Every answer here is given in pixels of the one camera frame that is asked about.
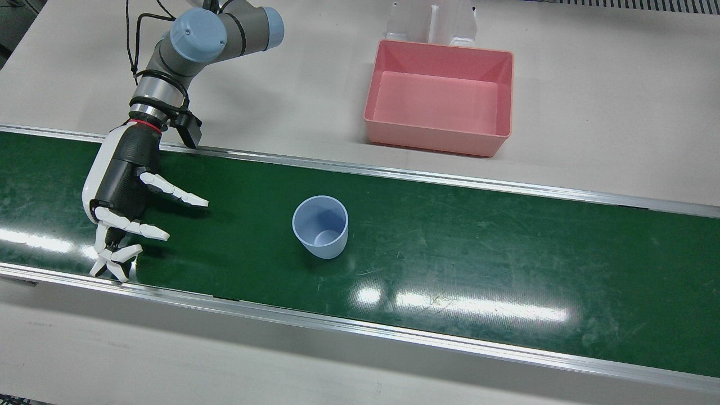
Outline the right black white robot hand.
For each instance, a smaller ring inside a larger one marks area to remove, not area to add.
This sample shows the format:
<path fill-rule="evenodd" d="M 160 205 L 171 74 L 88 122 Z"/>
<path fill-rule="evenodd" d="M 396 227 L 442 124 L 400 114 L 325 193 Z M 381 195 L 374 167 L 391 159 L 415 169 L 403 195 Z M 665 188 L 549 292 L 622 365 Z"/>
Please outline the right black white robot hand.
<path fill-rule="evenodd" d="M 169 195 L 188 206 L 206 208 L 208 200 L 187 192 L 159 174 L 160 130 L 130 119 L 105 137 L 82 189 L 83 210 L 97 226 L 93 251 L 97 258 L 89 274 L 110 272 L 119 282 L 129 280 L 128 262 L 142 252 L 139 244 L 123 246 L 128 234 L 163 240 L 169 233 L 142 223 L 151 192 Z"/>

